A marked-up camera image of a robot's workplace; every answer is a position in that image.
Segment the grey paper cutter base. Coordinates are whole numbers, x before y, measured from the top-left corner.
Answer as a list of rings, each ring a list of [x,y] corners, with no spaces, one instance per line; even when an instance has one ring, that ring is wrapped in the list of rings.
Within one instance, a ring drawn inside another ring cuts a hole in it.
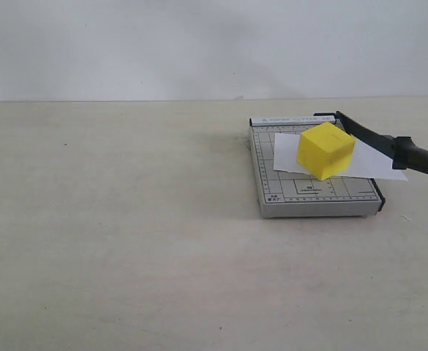
[[[333,113],[249,120],[249,149],[262,217],[370,216],[382,210],[386,199],[373,178],[339,176],[319,181],[310,175],[273,168],[276,133],[299,136],[323,122],[344,128]]]

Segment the yellow foam cube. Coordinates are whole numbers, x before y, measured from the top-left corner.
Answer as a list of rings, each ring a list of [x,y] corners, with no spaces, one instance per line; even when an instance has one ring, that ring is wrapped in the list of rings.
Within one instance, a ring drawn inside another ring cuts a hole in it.
[[[301,133],[297,162],[323,181],[348,169],[356,139],[330,122]]]

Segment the black cutter blade arm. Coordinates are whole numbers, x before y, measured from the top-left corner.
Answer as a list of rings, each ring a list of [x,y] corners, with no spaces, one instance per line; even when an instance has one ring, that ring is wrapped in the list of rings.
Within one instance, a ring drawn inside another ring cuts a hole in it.
[[[334,115],[341,121],[346,132],[392,159],[394,170],[411,169],[428,175],[428,150],[418,147],[411,137],[381,135],[340,111]]]

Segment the white paper sheet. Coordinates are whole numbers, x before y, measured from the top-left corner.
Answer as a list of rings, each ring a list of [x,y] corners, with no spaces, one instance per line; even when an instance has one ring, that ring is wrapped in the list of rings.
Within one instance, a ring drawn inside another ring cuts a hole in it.
[[[300,135],[276,133],[274,141],[274,164],[276,171],[311,175],[297,162]],[[336,176],[354,178],[374,178],[406,181],[401,170],[392,169],[392,159],[371,148],[360,140],[356,141],[350,164]]]

